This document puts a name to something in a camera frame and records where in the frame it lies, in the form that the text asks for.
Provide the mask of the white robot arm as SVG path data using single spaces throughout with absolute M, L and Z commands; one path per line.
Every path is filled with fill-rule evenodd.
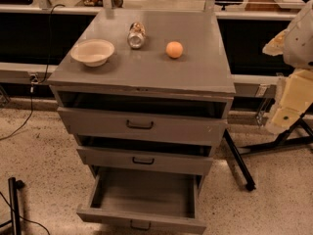
M 308 1 L 288 27 L 272 38 L 262 52 L 282 55 L 293 67 L 277 85 L 275 104 L 265 128 L 279 134 L 288 130 L 313 104 L 313 0 Z

